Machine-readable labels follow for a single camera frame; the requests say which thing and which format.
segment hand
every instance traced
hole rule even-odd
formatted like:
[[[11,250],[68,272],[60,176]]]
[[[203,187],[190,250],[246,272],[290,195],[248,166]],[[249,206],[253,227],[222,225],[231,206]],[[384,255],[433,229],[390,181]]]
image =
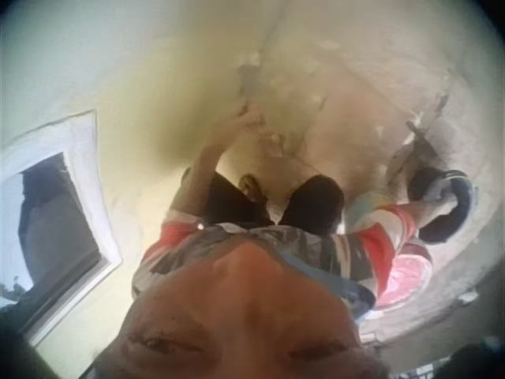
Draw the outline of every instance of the hand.
[[[448,215],[458,206],[458,198],[452,192],[442,193],[442,198],[438,202],[440,215]]]
[[[225,152],[247,129],[263,124],[264,117],[257,104],[243,101],[239,104],[235,116],[214,130],[209,147]]]

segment window frame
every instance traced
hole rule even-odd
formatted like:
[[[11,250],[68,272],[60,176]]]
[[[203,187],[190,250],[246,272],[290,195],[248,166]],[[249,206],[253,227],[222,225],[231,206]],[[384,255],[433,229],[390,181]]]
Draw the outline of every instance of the window frame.
[[[12,140],[2,150],[0,180],[4,182],[59,153],[63,153],[70,179],[102,259],[28,331],[26,337],[33,346],[37,346],[86,294],[122,263],[103,198],[95,111],[51,122]]]

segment skin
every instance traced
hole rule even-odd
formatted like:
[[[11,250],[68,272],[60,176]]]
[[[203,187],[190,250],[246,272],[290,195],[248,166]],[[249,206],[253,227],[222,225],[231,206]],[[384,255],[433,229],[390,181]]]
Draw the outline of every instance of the skin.
[[[262,123],[242,104],[199,154],[172,209],[200,216],[219,157]],[[425,222],[441,205],[406,205]],[[240,235],[142,292],[101,354],[104,377],[386,377],[345,304]]]

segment man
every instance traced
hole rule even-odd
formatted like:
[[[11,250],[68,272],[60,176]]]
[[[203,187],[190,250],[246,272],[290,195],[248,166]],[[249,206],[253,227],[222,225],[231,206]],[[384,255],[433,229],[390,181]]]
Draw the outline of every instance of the man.
[[[262,122],[244,104],[186,172],[133,278],[135,302],[88,377],[387,377],[355,320],[384,291],[402,244],[448,201],[389,205],[364,230],[335,235],[343,194],[319,175],[274,225],[252,177],[241,181],[247,197],[215,173]]]

